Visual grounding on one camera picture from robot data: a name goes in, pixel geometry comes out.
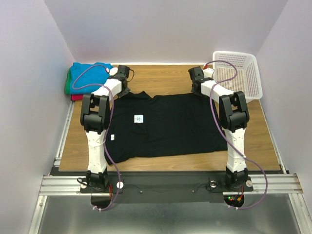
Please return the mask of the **black t shirt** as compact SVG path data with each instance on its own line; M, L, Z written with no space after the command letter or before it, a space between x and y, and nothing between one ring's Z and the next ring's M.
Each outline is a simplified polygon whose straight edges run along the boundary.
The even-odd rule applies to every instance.
M112 164L134 157L225 151L227 142L216 127L216 115L207 96L128 93L114 102L106 160Z

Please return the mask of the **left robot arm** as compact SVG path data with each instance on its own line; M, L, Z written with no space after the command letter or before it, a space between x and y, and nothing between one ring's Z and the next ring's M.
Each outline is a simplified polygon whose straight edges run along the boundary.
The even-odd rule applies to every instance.
M78 178L81 193L105 193L112 190L108 181L105 159L105 140L112 119L114 97L127 94L130 67L119 65L108 70L104 84L90 94L84 94L81 105L80 123L88 143L88 167L86 176Z

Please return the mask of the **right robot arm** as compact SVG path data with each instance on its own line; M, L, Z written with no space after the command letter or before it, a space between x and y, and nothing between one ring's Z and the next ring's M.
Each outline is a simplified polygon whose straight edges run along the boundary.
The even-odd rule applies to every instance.
M248 180L248 169L244 154L244 135L250 116L242 91L231 91L217 84L208 76L209 68L197 66L188 70L192 81L191 92L207 96L211 104L219 105L219 118L216 126L227 142L228 160L224 184L229 190L236 190Z

